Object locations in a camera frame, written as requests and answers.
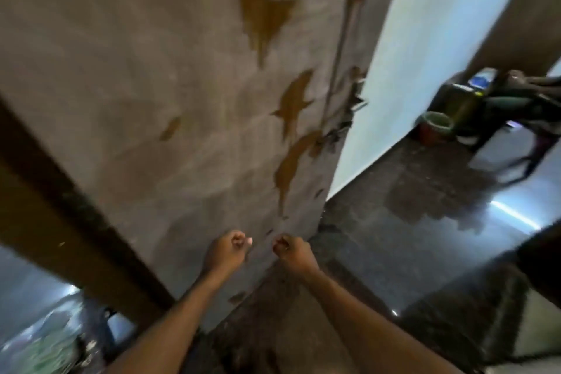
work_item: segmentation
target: wooden door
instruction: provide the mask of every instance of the wooden door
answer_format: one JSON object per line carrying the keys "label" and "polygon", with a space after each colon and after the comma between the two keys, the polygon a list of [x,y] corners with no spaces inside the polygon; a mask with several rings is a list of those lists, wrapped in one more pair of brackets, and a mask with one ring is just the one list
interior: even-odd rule
{"label": "wooden door", "polygon": [[175,296],[224,230],[249,262],[319,222],[357,71],[390,0],[0,0],[0,94]]}

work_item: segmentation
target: hand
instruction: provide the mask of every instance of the hand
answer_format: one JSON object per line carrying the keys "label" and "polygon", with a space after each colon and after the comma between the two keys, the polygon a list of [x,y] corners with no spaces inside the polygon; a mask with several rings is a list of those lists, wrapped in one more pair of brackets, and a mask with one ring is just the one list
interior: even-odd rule
{"label": "hand", "polygon": [[216,238],[205,255],[202,274],[215,275],[225,281],[242,265],[252,243],[253,238],[246,238],[238,230]]}
{"label": "hand", "polygon": [[273,251],[284,266],[301,280],[308,280],[320,271],[310,244],[299,236],[282,234],[275,237]]}

